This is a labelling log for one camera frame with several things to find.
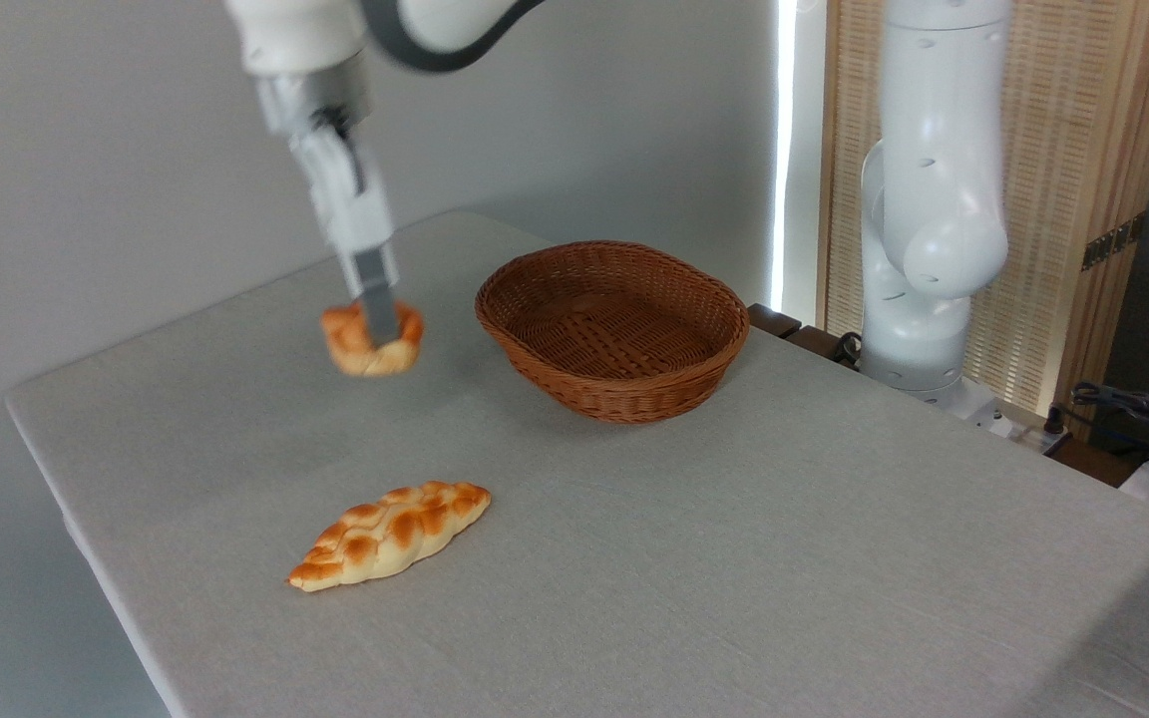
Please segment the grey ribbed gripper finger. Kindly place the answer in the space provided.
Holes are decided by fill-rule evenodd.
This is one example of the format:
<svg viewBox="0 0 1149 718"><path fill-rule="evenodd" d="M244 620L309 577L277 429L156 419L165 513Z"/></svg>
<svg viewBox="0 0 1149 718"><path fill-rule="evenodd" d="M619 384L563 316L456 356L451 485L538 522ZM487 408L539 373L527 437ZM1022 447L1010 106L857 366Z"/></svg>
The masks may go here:
<svg viewBox="0 0 1149 718"><path fill-rule="evenodd" d="M375 346L395 341L400 335L395 286L398 265L390 244L365 250L338 246L337 258L345 273L350 299L358 304L361 318Z"/></svg>

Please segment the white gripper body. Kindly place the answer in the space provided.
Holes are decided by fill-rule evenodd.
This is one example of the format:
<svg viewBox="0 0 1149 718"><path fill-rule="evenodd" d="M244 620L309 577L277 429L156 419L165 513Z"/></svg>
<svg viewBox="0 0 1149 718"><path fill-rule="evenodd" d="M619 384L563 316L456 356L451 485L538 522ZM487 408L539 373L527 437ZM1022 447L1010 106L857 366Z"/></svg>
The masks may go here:
<svg viewBox="0 0 1149 718"><path fill-rule="evenodd" d="M296 133L288 145L334 249L365 250L391 240L395 224L373 150L333 126Z"/></svg>

